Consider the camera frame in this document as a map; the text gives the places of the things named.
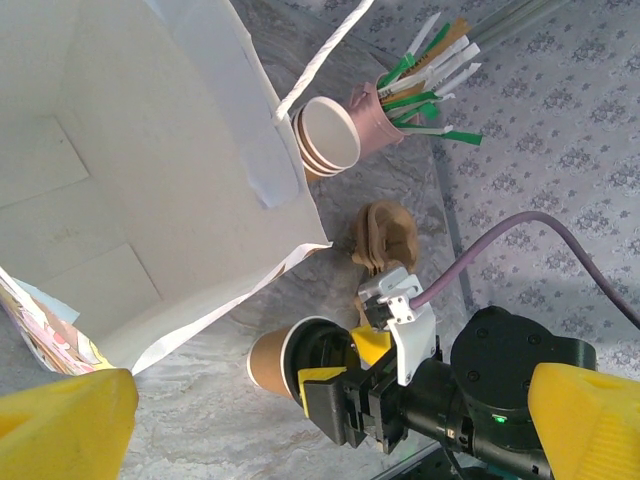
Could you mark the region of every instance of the white paper bag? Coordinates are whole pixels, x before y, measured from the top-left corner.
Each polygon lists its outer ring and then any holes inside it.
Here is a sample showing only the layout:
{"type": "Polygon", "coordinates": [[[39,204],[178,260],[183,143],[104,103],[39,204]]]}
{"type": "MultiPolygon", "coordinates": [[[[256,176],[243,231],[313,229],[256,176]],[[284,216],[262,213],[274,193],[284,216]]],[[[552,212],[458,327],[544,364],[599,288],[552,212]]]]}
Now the white paper bag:
{"type": "Polygon", "coordinates": [[[166,5],[2,7],[0,265],[134,373],[328,246],[231,5],[166,5]]]}

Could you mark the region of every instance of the purple cable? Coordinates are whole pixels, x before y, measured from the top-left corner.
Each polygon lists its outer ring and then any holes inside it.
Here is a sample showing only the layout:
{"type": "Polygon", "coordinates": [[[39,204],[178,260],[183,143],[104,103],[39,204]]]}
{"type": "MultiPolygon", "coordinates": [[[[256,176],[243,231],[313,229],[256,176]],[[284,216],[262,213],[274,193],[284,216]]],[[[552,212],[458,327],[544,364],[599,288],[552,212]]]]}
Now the purple cable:
{"type": "Polygon", "coordinates": [[[618,293],[611,283],[602,275],[602,272],[598,270],[595,263],[589,257],[589,254],[585,252],[584,248],[580,245],[576,237],[565,227],[559,220],[553,218],[551,215],[547,215],[543,212],[522,212],[513,215],[498,225],[493,227],[487,233],[482,235],[476,243],[460,255],[453,265],[442,274],[435,282],[431,284],[424,292],[415,298],[412,298],[409,302],[411,308],[418,308],[425,303],[431,301],[438,293],[440,293],[447,285],[449,285],[467,266],[473,262],[473,260],[495,239],[505,233],[507,230],[524,222],[538,221],[551,227],[558,235],[562,237],[567,246],[578,258],[585,270],[591,275],[591,278],[598,284],[604,294],[618,307],[618,309],[624,314],[625,317],[633,323],[636,328],[640,329],[640,316],[633,308],[625,301],[624,298],[618,293]]]}

